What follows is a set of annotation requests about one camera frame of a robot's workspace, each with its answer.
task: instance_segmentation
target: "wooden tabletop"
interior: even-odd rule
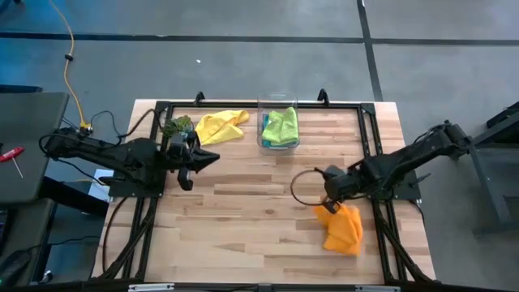
[[[135,101],[131,126],[147,109],[154,108],[155,102]],[[384,152],[403,147],[396,104],[378,102],[375,108]],[[174,117],[187,114],[197,123],[205,114],[220,110],[227,109],[175,108]],[[363,159],[356,112],[300,109],[301,144],[293,155],[279,156],[260,151],[256,143],[256,110],[244,110],[251,116],[239,125],[245,136],[203,147],[219,153],[221,159],[191,176],[195,183],[192,191],[181,190],[177,174],[168,174],[157,209],[146,281],[384,283],[368,200],[347,202],[360,209],[364,238],[362,254],[346,256],[322,248],[324,228],[311,208],[291,197],[289,189],[292,177],[302,170],[331,164],[345,168]],[[150,115],[128,140],[149,137],[151,124]],[[367,126],[372,141],[369,122]],[[308,174],[300,178],[295,191],[304,200],[317,200],[325,194],[324,182],[318,174]],[[110,205],[106,221],[117,202]],[[128,199],[116,214],[107,244],[108,264],[128,240],[135,202]],[[406,201],[394,204],[403,246],[424,273],[434,278],[418,210]],[[396,276],[392,248],[388,254]],[[139,256],[135,258],[133,272]],[[100,273],[101,247],[93,276]]]

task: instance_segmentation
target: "concrete floor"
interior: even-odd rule
[[[55,2],[77,33],[362,37],[355,0]],[[372,37],[519,39],[515,0],[365,0],[365,5]],[[47,1],[27,0],[25,6],[11,6],[0,15],[0,31],[66,29]],[[0,84],[66,91],[62,69],[69,45],[0,39]],[[487,119],[517,101],[519,46],[374,45],[374,52],[384,101],[397,103],[408,143],[446,118],[477,135]],[[254,99],[266,92],[291,92],[305,100],[326,88],[335,101],[374,100],[364,44],[77,41],[70,79],[86,115],[111,110],[121,131],[127,128],[137,98],[194,98],[204,91],[212,99]],[[72,102],[66,117],[79,121]],[[108,116],[97,120],[97,138],[114,140],[109,123]],[[90,173],[95,169],[84,161],[74,163]],[[418,175],[429,172],[432,176],[420,188],[438,279],[519,290],[517,234],[472,235],[474,227],[495,221],[472,161],[439,158],[421,167]],[[82,178],[67,165],[54,163],[48,174],[67,181]],[[64,218],[87,222],[69,211],[63,211]],[[101,225],[92,223],[92,232],[101,232]],[[56,233],[70,229],[62,227]],[[66,248],[72,247],[53,251],[54,258],[74,252]],[[83,272],[68,274],[62,281],[87,277],[91,261],[84,262]]]

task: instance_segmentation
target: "red screwdriver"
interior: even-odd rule
[[[19,170],[18,163],[16,163],[15,157],[20,155],[24,150],[25,150],[25,148],[23,148],[23,147],[16,147],[16,148],[10,150],[9,152],[0,156],[0,162],[9,161],[12,159],[13,162],[15,163],[16,169],[18,170],[19,176],[22,178],[24,178],[24,176],[22,175],[22,172]]]

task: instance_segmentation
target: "plastic bin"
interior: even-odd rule
[[[283,134],[280,132],[279,136],[272,135],[277,133],[272,129],[278,129],[280,123],[284,122],[286,124],[283,127]],[[258,98],[257,125],[257,142],[261,148],[273,151],[293,150],[299,145],[298,98],[280,93],[262,95]],[[264,135],[268,125],[270,125],[268,131],[271,135]],[[280,138],[278,141],[272,139],[277,137]]]

